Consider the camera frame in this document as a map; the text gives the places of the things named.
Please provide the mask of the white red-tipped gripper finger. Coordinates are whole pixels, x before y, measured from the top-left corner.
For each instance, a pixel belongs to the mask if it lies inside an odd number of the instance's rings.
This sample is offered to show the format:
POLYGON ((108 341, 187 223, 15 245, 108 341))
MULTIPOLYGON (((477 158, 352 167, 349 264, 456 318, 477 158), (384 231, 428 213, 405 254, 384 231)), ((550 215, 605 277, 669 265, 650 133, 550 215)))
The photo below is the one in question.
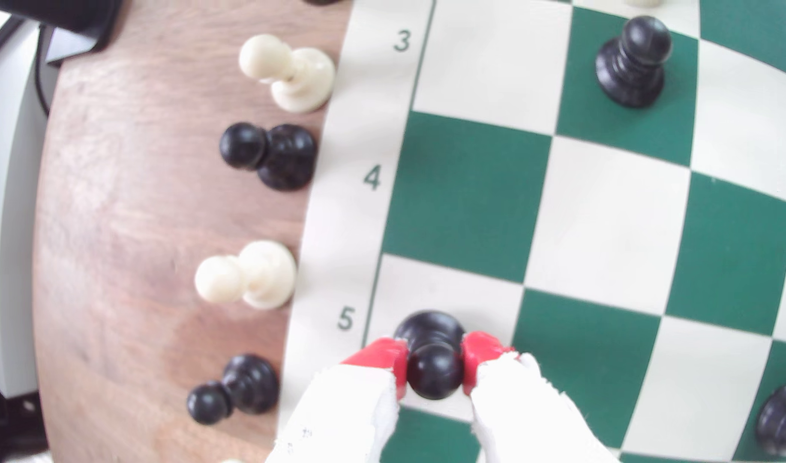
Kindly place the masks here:
POLYGON ((464 393, 486 462, 618 462, 529 352, 483 331, 461 342, 464 393))
POLYGON ((407 391, 408 344, 379 338, 317 373, 266 462, 379 462, 407 391))

